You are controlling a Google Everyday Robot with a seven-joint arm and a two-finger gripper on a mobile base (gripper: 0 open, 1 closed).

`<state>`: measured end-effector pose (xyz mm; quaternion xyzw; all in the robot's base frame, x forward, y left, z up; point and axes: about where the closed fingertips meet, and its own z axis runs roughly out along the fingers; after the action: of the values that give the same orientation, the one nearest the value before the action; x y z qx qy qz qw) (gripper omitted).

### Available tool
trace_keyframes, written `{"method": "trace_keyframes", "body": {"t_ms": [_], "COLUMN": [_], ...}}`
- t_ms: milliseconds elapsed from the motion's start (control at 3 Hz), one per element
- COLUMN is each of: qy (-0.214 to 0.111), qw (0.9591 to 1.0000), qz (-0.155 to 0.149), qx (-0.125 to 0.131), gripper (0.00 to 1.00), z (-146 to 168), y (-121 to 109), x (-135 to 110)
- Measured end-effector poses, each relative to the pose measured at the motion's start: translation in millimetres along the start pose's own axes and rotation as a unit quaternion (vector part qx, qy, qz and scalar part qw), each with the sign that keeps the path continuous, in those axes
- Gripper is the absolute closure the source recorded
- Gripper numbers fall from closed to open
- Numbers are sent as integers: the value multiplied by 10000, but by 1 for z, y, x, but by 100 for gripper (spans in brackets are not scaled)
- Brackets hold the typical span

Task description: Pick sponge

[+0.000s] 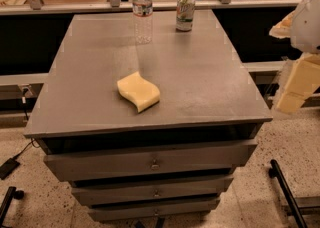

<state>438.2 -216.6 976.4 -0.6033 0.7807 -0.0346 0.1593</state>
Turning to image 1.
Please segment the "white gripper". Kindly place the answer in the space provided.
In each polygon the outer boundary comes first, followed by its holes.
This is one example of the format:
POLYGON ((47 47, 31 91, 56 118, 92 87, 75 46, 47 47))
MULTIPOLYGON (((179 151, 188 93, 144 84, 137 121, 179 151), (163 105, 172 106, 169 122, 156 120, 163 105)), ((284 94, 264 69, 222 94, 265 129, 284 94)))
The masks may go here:
POLYGON ((282 73, 275 109, 286 114, 296 112, 320 87, 320 0, 302 0, 269 31, 278 39, 289 38, 290 33, 291 45, 308 53, 282 73))

